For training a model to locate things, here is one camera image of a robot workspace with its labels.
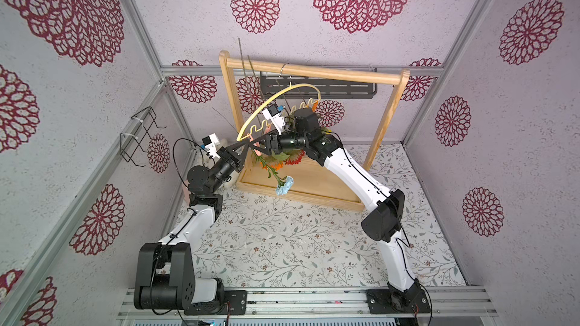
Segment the blue artificial flower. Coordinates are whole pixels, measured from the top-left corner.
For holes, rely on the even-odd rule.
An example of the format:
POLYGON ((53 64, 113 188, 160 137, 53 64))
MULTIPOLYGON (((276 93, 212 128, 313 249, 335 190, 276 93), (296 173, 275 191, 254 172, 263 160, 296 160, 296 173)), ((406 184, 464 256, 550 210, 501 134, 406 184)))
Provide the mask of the blue artificial flower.
MULTIPOLYGON (((243 59, 243 50, 242 50, 242 44, 241 44, 241 39, 238 38, 238 42, 239 42, 239 47, 240 47, 240 57, 241 57, 241 61, 244 63, 244 59, 243 59)), ((249 56, 248 57, 248 62, 250 63, 250 67, 252 68, 252 72, 254 71, 254 67, 252 65, 251 59, 249 56)), ((258 110, 262 110, 262 105, 260 107, 258 107, 251 115, 250 117, 246 120, 246 122, 244 123, 244 125, 248 125, 246 126, 249 127, 249 124, 254 120, 254 118, 256 116, 258 116, 258 110)), ((250 138, 250 140, 253 139, 253 137, 251 136, 255 131, 258 131, 258 128, 256 128, 255 130, 252 130, 252 128, 249 128, 249 132, 247 134, 247 137, 250 138)), ((258 150, 254 149, 254 157, 255 157, 255 163, 259 164, 261 166, 262 169, 266 170, 268 172, 268 178, 274 178, 277 182, 277 187, 276 187, 276 194, 278 196, 285 196, 288 194, 289 190, 291 190, 292 186, 294 185, 294 179, 292 177, 281 177, 279 176, 279 170, 282 168, 282 166, 278 166, 275 165, 273 166, 272 164, 268 163, 266 161, 266 159, 263 157, 263 155, 261 155, 261 152, 259 152, 258 150)))

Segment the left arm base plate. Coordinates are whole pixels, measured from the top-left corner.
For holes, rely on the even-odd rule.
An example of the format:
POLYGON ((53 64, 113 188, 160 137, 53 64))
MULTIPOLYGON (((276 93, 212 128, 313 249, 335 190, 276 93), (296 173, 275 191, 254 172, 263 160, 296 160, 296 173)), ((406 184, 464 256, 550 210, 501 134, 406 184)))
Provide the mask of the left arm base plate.
POLYGON ((194 303, 185 315, 245 315, 248 304, 247 291, 225 291, 213 301, 194 303))

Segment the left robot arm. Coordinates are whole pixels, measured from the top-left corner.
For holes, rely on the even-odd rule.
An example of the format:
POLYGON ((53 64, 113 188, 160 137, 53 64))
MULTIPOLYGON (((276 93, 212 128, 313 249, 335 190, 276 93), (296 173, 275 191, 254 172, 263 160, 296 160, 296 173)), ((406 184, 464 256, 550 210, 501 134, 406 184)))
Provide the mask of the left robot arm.
POLYGON ((223 209, 223 196, 217 191, 234 172, 241 172, 250 150, 271 154, 267 136, 242 140, 222 147, 212 157, 212 167, 193 166, 187 172, 190 213, 166 236, 146 243, 138 254, 134 285, 134 307, 157 315, 172 310, 225 311, 229 303, 222 280, 196 277, 192 246, 213 226, 223 209))

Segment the orange artificial flower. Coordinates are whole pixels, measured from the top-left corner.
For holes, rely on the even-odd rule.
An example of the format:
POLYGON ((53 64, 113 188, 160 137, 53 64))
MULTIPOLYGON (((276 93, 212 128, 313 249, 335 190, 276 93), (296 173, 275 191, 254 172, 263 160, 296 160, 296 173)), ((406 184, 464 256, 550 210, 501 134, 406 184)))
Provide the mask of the orange artificial flower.
POLYGON ((283 161, 278 161, 278 160, 273 160, 273 161, 268 161, 267 162, 268 166, 276 171, 278 171, 279 169, 281 169, 284 166, 284 162, 283 161))

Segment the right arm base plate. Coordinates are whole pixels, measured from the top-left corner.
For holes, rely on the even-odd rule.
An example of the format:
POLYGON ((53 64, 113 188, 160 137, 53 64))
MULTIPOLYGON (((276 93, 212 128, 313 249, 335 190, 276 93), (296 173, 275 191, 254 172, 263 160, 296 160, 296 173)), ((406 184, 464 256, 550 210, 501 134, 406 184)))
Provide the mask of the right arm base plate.
POLYGON ((429 315, 432 311, 427 294, 422 288, 412 288, 405 292, 370 289, 366 291, 366 298, 371 314, 429 315))

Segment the red artificial flower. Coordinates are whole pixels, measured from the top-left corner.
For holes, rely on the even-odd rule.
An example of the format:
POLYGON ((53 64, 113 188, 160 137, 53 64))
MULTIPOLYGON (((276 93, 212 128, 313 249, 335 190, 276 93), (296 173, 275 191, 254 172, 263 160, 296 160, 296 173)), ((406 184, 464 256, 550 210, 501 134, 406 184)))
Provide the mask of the red artificial flower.
POLYGON ((286 165, 297 165, 301 163, 301 160, 305 156, 305 151, 303 149, 298 149, 290 152, 288 158, 284 161, 286 165))

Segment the wooden clothes rack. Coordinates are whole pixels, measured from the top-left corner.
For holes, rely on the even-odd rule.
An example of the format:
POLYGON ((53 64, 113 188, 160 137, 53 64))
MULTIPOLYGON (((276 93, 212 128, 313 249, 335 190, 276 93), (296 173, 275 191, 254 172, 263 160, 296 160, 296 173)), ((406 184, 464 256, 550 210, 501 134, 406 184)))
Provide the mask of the wooden clothes rack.
MULTIPOLYGON (((391 124, 394 113, 411 76, 409 68, 403 68, 400 73, 362 72, 356 70, 330 69, 316 66, 303 66, 282 64, 264 61, 251 62, 250 60, 236 59, 230 56, 228 51, 221 51, 219 63, 234 115, 236 129, 241 136, 246 135, 246 127, 243 123, 243 114, 240 106, 240 98, 237 93, 234 71, 236 69, 255 69, 258 72, 286 75, 294 78, 328 79, 334 82, 359 82, 378 85, 391 85, 393 90, 385 107, 382 119, 375 132, 373 141, 367 153, 363 168, 369 170, 391 124)), ((361 197, 355 195, 353 190, 333 174, 317 164, 314 160, 304 159, 299 165, 283 168, 282 174, 292 176, 295 179, 294 187, 289 190, 287 197, 291 200, 325 205, 352 211, 362 211, 361 197)))

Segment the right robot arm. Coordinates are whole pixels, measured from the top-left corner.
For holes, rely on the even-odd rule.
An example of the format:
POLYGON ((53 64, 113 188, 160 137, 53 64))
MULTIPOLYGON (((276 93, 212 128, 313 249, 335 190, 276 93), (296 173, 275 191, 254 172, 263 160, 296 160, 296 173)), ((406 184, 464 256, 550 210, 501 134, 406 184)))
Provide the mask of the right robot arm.
POLYGON ((404 248, 409 245, 402 226, 405 195, 389 190, 360 166, 344 148, 340 137, 321 128, 316 113, 310 108, 294 112, 294 127, 285 129, 282 108, 273 105, 262 111, 273 123, 274 130, 261 141, 271 155, 301 149, 337 176, 362 202, 368 214, 361 222, 362 230, 377 242, 386 272, 391 305, 397 309, 410 306, 421 298, 422 288, 407 264, 404 248))

